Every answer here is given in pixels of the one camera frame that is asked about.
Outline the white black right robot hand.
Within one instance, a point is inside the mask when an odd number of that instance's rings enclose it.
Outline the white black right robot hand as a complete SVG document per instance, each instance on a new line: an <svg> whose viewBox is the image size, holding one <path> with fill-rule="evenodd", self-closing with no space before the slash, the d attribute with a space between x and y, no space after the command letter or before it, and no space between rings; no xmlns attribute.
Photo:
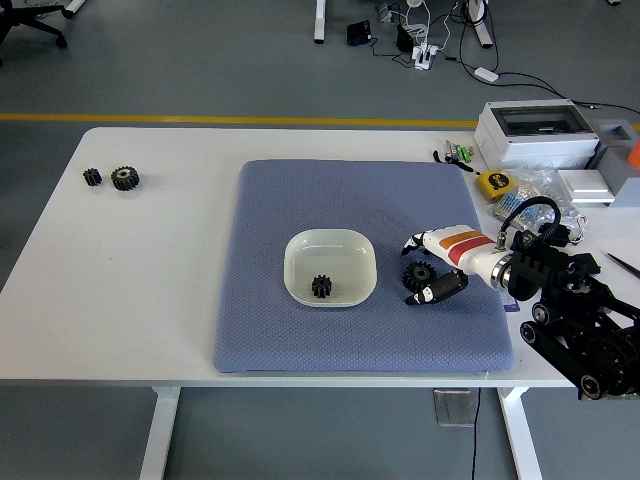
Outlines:
<svg viewBox="0 0 640 480"><path fill-rule="evenodd" d="M407 305L444 301L466 288L469 275L478 275L497 291L508 285L512 252L470 226L455 225L415 234L405 243L401 254L419 247L444 260L453 270L420 287L406 298Z"/></svg>

